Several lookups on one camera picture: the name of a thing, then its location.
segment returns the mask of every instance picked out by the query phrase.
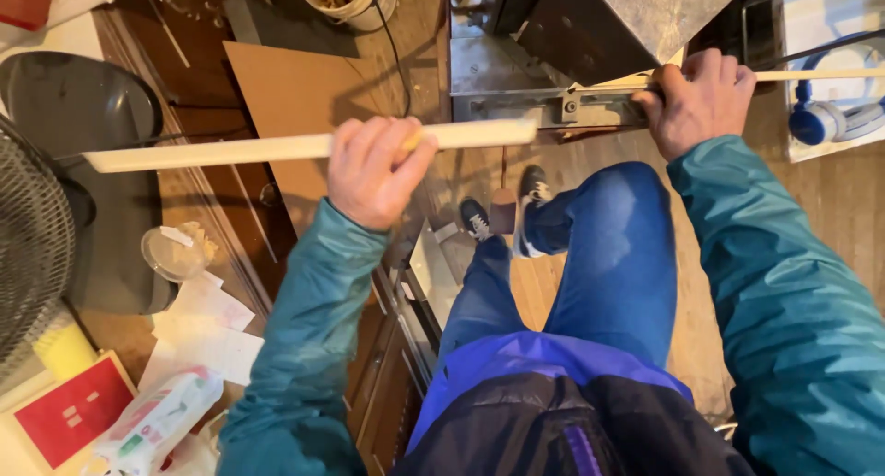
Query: white bucket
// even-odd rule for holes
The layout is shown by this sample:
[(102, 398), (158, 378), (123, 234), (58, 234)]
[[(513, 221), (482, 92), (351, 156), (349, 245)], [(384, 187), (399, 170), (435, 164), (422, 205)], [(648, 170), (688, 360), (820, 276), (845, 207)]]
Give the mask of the white bucket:
[[(352, 0), (349, 4), (341, 7), (326, 7), (319, 0), (307, 0), (307, 2), (318, 11), (322, 11), (331, 18), (347, 22), (357, 30), (373, 31), (383, 26), (378, 8), (372, 4), (372, 0)], [(396, 0), (378, 0), (378, 6), (384, 13), (384, 20), (390, 21), (396, 7)]]

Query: hand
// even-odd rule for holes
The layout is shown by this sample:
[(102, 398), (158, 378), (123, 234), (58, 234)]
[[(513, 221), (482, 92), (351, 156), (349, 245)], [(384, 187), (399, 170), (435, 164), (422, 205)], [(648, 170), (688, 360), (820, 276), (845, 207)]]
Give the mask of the hand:
[(403, 149), (420, 129), (421, 122), (411, 117), (350, 119), (338, 127), (329, 158), (329, 201), (366, 229), (390, 229), (437, 152), (433, 136), (412, 153)]
[(668, 162), (708, 139), (743, 132), (756, 74), (738, 66), (735, 56), (707, 49), (689, 56), (681, 72), (667, 64), (653, 77), (667, 103), (650, 91), (634, 94), (633, 100), (643, 105), (651, 137)]

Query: person's left hand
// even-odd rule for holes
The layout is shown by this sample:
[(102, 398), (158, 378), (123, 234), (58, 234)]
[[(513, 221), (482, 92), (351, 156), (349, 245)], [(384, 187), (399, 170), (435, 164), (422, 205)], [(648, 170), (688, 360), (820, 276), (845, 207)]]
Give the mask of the person's left hand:
[(338, 127), (329, 158), (329, 201), (366, 229), (390, 229), (437, 152), (433, 136), (412, 153), (403, 149), (420, 128), (413, 117), (350, 119)]

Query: shoe lace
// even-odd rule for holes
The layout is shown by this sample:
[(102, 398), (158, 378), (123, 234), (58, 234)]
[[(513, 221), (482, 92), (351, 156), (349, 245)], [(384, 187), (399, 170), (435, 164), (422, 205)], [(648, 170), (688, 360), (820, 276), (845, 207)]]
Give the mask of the shoe lace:
[(479, 241), (487, 240), (492, 236), (491, 231), (489, 230), (489, 225), (485, 220), (482, 220), (480, 214), (476, 214), (473, 217), (470, 217), (470, 223), (473, 226), (473, 232), (470, 233), (475, 239)]
[(535, 183), (535, 189), (528, 194), (535, 201), (540, 201), (541, 203), (546, 203), (549, 200), (553, 199), (553, 196), (550, 195), (550, 188), (544, 182)]

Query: metal machine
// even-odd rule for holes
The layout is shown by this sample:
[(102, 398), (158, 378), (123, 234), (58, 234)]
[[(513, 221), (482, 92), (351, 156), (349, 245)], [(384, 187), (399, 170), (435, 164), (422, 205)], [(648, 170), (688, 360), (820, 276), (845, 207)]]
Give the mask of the metal machine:
[(636, 86), (596, 87), (667, 63), (731, 0), (451, 0), (455, 122), (642, 126)]

